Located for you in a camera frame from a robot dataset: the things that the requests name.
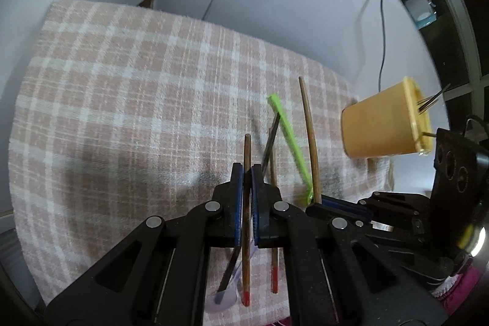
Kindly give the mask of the light blue appliance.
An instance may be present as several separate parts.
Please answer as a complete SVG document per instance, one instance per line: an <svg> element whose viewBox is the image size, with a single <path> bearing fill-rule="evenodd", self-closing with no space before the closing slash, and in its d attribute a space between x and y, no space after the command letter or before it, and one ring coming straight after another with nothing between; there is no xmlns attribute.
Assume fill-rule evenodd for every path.
<svg viewBox="0 0 489 326"><path fill-rule="evenodd" d="M435 7L430 0L404 0L404 6L418 30L437 20Z"/></svg>

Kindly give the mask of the green plastic spoon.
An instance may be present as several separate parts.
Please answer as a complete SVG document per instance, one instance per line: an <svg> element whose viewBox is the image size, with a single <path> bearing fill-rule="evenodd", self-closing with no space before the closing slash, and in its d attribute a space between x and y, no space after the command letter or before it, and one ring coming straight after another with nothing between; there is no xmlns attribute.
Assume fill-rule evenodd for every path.
<svg viewBox="0 0 489 326"><path fill-rule="evenodd" d="M283 110L279 96L275 93L269 95L268 103L274 110L275 114L279 116L278 124L282 129L283 136L289 146L290 152L292 153L298 173L305 184L304 203L310 204L313 200L312 177L306 168L303 153L301 148L298 146L293 128L287 118L286 112Z"/></svg>

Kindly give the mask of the clear purple plastic spoon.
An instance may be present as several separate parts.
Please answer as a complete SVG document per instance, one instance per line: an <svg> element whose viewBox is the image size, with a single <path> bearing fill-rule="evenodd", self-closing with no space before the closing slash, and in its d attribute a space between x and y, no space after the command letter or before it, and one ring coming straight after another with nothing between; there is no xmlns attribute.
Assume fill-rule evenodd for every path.
<svg viewBox="0 0 489 326"><path fill-rule="evenodd" d="M241 276L241 263L238 263L240 248L234 248L228 266L221 278L217 291L208 295L205 302L206 313L221 313L237 303L237 283Z"/></svg>

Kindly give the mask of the brown chopstick long diagonal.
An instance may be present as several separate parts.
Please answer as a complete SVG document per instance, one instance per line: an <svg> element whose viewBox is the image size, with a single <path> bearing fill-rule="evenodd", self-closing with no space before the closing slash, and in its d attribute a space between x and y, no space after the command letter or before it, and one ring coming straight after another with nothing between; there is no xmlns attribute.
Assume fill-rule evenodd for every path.
<svg viewBox="0 0 489 326"><path fill-rule="evenodd" d="M308 148L309 148L311 171L312 171L313 202L321 204L322 192L321 192L320 170L319 170L319 162L318 162L318 149L317 149L316 137L315 137L314 126L312 121L312 111L310 108L309 98L307 94L307 87L304 78L302 76L299 76L298 82L299 82L300 91L302 95L303 111L304 111L305 124L307 130Z"/></svg>

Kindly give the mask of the brown chopstick vertical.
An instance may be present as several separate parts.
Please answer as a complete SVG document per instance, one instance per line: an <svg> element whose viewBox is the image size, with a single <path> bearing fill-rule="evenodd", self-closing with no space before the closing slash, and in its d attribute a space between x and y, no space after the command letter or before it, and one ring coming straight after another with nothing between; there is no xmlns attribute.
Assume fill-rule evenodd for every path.
<svg viewBox="0 0 489 326"><path fill-rule="evenodd" d="M426 112L432 106L432 104L433 104L433 100L429 100L426 101L425 103L422 103L418 108L419 114Z"/></svg>

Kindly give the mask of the pink plaid cloth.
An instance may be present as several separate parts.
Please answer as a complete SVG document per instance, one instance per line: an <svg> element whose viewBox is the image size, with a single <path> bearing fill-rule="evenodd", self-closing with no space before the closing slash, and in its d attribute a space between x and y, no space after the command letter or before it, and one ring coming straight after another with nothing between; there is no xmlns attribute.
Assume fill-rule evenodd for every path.
<svg viewBox="0 0 489 326"><path fill-rule="evenodd" d="M9 180L22 253L54 299L145 218L185 215L243 159L260 162L277 94L307 153L312 109L322 192L355 202L392 187L386 159L341 140L349 83L291 50L139 7L51 5L15 105Z"/></svg>

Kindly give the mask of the brown chopstick crossing low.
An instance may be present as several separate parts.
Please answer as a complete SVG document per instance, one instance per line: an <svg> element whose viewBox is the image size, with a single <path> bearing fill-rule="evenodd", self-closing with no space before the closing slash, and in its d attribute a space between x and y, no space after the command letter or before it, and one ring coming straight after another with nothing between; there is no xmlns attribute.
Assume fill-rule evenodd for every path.
<svg viewBox="0 0 489 326"><path fill-rule="evenodd" d="M242 304L250 306L250 188L249 170L251 168L251 135L244 135L244 188L243 188L243 220L242 220Z"/></svg>

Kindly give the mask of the yellow plastic utensil cup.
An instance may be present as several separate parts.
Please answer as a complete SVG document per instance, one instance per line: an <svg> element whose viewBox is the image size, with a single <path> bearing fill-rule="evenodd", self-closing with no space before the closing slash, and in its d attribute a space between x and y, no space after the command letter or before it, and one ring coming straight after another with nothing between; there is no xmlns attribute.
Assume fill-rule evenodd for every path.
<svg viewBox="0 0 489 326"><path fill-rule="evenodd" d="M424 98L410 77L371 97L346 107L341 113L345 152L351 158L374 158L405 154L426 155L433 150L428 112L419 114Z"/></svg>

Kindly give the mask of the black chopstick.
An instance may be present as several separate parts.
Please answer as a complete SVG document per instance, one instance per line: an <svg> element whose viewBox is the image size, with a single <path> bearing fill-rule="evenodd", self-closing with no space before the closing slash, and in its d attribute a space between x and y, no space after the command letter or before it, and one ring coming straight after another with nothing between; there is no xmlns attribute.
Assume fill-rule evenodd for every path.
<svg viewBox="0 0 489 326"><path fill-rule="evenodd" d="M269 136L265 146L265 150L263 152L263 158L261 162L261 173L263 176L266 175L266 170L269 164L270 157L273 153L273 145L276 137L278 125L280 122L280 115L276 112L274 116L274 121L272 127L269 129ZM250 245L254 242L251 236L252 233L252 223L255 221L254 215L254 205L253 205L253 181L252 181L252 168L249 168L248 171L245 172L244 179L244 210L243 210L243 230L244 233L242 237L242 242L248 244L248 247L245 247L247 251L244 251L243 254L243 287L244 292L249 292L249 277L250 277L250 259L251 259L251 247ZM228 284L231 280L231 275L234 272L234 266L237 262L238 256L240 254L241 247L234 248L234 251L231 255L231 259L229 261L228 266L226 267L226 271L223 274L220 282L220 286L218 289L218 295L224 295L221 292L224 292L228 288Z"/></svg>
<svg viewBox="0 0 489 326"><path fill-rule="evenodd" d="M443 94L444 94L444 93L445 93L445 92L446 92L446 91L447 91L447 90L450 88L450 86L451 86L451 84L450 84L450 83L449 83L449 84L447 84L445 87L443 87L441 90L439 90L439 92L437 92L436 94L434 94L434 95L432 95L432 96L436 97L436 99L437 99L437 101L438 101L439 97L440 97L440 96L442 96L442 95L443 95Z"/></svg>

